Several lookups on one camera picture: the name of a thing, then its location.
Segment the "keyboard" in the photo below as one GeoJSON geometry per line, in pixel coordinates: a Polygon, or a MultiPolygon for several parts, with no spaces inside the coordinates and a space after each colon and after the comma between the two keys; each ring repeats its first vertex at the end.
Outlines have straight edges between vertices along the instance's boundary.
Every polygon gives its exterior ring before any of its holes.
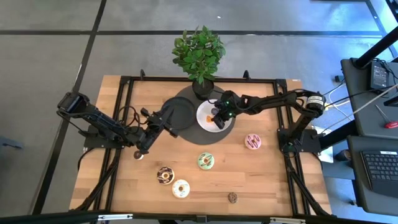
{"type": "Polygon", "coordinates": [[[371,190],[398,198],[398,151],[362,151],[371,190]]]}

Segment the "black plant pot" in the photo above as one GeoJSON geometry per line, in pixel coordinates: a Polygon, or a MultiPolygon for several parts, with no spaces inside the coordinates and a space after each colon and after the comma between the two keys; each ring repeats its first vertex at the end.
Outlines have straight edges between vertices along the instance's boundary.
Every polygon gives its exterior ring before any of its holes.
{"type": "Polygon", "coordinates": [[[213,81],[206,78],[202,84],[199,84],[197,80],[192,82],[192,90],[199,100],[207,100],[208,95],[213,91],[213,89],[213,81]]]}

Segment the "green leaves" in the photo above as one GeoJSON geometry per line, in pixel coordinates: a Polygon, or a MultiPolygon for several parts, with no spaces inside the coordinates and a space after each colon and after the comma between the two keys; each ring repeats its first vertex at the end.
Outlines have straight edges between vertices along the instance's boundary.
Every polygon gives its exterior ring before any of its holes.
{"type": "Polygon", "coordinates": [[[198,29],[199,26],[190,36],[184,30],[182,38],[174,40],[172,54],[177,56],[173,63],[182,67],[189,74],[190,80],[197,80],[202,84],[205,79],[215,79],[213,74],[217,72],[220,59],[225,55],[225,48],[218,34],[212,34],[206,26],[201,31],[198,29]]]}
{"type": "Polygon", "coordinates": [[[209,49],[205,49],[205,50],[203,51],[203,53],[205,53],[205,55],[207,55],[207,56],[213,55],[213,53],[212,53],[211,50],[209,50],[209,49]]]}

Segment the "gray floor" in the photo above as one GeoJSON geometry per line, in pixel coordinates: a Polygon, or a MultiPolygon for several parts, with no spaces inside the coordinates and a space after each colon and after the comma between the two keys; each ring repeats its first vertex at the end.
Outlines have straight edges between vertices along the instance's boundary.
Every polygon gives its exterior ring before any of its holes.
{"type": "MultiPolygon", "coordinates": [[[[386,30],[397,24],[384,1],[372,1],[386,30]]],[[[91,29],[100,0],[0,1],[0,29],[91,29]]],[[[108,1],[101,30],[179,30],[205,24],[216,30],[377,30],[363,2],[334,1],[108,1]]],[[[81,92],[96,101],[103,75],[184,76],[171,63],[174,36],[97,36],[81,92]]],[[[358,57],[379,38],[221,36],[226,47],[217,75],[298,78],[304,88],[332,89],[340,60],[358,57]]],[[[75,81],[87,36],[0,35],[0,135],[22,141],[23,150],[0,151],[0,216],[24,215],[42,175],[60,119],[56,105],[75,81]]],[[[389,60],[389,51],[380,58],[389,60]]],[[[340,88],[332,100],[347,95],[340,88]]],[[[341,106],[350,113],[349,105],[341,106]]],[[[344,116],[334,109],[314,124],[327,127],[344,116]]],[[[83,138],[70,128],[44,212],[68,209],[83,138]]],[[[345,203],[350,180],[326,178],[333,213],[343,218],[398,222],[345,203]]]]}

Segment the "wooden table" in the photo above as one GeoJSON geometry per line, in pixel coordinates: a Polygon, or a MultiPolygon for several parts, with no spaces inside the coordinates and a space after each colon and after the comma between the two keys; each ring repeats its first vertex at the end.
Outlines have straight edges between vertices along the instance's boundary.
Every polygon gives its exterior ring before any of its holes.
{"type": "MultiPolygon", "coordinates": [[[[96,106],[112,116],[118,92],[119,76],[104,76],[96,106]]],[[[287,80],[288,89],[301,88],[300,80],[287,80]]],[[[190,82],[134,82],[131,104],[140,110],[152,111],[175,96],[190,82]]],[[[273,95],[271,84],[263,83],[216,83],[224,90],[238,95],[273,95]]],[[[299,114],[293,110],[294,120],[299,114]]],[[[289,188],[283,155],[279,152],[276,129],[277,110],[264,110],[255,116],[241,114],[236,118],[232,131],[221,141],[199,146],[182,138],[174,139],[164,131],[150,148],[143,160],[133,158],[135,147],[121,153],[117,181],[111,210],[132,213],[173,213],[207,215],[292,215],[289,188]],[[244,137],[256,133],[262,139],[261,148],[246,149],[244,137]],[[197,166],[198,155],[210,152],[216,161],[211,170],[197,166]],[[191,187],[189,196],[177,199],[171,185],[160,185],[157,171],[171,167],[176,179],[185,179],[191,187]],[[238,202],[231,204],[227,195],[236,192],[238,202]]],[[[317,202],[331,212],[322,170],[317,158],[301,153],[305,183],[317,202]]],[[[95,149],[82,160],[76,180],[70,208],[79,206],[98,181],[104,149],[95,149]]],[[[101,199],[104,208],[107,186],[101,199]]],[[[296,186],[299,211],[303,213],[300,191],[296,186]]]]}

